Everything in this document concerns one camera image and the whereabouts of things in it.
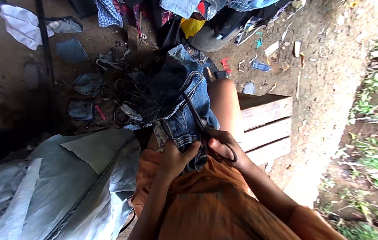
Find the leg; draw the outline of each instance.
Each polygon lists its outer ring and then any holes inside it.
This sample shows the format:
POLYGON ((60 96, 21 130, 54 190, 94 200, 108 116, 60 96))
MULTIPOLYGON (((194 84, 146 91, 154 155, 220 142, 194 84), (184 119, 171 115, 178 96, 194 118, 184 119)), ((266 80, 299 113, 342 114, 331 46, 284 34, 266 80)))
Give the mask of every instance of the leg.
POLYGON ((228 131, 237 141, 241 140, 244 130, 234 82, 229 79, 215 80, 209 86, 208 95, 211 110, 220 123, 220 130, 228 131))

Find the orange garment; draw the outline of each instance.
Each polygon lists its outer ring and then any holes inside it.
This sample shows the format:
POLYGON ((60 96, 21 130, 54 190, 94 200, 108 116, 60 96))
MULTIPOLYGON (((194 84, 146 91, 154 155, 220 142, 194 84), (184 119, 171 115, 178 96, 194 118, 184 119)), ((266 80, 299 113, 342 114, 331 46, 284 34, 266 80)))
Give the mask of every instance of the orange garment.
MULTIPOLYGON (((140 156, 136 191, 131 199, 137 216, 147 201, 161 153, 140 156)), ((208 157, 200 172, 175 178, 169 187, 158 239, 344 239, 307 207, 294 210, 284 224, 249 195, 234 168, 208 157)))

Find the left hand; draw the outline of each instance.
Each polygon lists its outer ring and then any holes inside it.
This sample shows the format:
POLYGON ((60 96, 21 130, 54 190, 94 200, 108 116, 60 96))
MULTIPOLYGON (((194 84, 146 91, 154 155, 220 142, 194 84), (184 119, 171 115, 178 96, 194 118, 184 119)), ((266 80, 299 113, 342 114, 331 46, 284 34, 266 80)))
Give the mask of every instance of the left hand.
POLYGON ((201 142, 192 142, 186 152, 180 152, 173 140, 167 139, 157 169, 157 177, 163 178, 169 183, 173 181, 185 168, 186 164, 197 155, 201 142))

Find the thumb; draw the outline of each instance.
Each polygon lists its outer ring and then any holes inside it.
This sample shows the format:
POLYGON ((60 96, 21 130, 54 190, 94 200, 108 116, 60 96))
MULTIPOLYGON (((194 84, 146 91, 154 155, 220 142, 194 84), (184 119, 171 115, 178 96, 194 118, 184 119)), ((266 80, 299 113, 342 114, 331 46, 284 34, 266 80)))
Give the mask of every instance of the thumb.
POLYGON ((201 146, 201 142, 195 141, 192 142, 189 149, 184 152, 184 159, 186 162, 189 162, 192 158, 194 158, 198 154, 199 147, 201 146))
POLYGON ((227 145, 222 144, 219 140, 211 138, 208 141, 208 146, 216 153, 222 155, 227 159, 233 159, 233 153, 227 145))

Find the right hand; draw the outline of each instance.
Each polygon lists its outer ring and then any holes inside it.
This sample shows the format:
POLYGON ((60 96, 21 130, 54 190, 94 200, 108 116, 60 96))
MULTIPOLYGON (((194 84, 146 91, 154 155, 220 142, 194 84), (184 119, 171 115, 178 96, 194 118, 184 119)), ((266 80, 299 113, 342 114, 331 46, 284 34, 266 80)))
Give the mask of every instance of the right hand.
POLYGON ((253 162, 247 157, 245 152, 228 131, 210 129, 209 133, 212 138, 208 141, 208 146, 218 153, 218 155, 223 156, 222 159, 216 159, 218 162, 223 160, 229 166, 236 168, 239 172, 248 170, 252 166, 253 162), (233 159, 233 153, 225 144, 228 144, 235 151, 235 154, 238 157, 236 162, 228 160, 233 159))

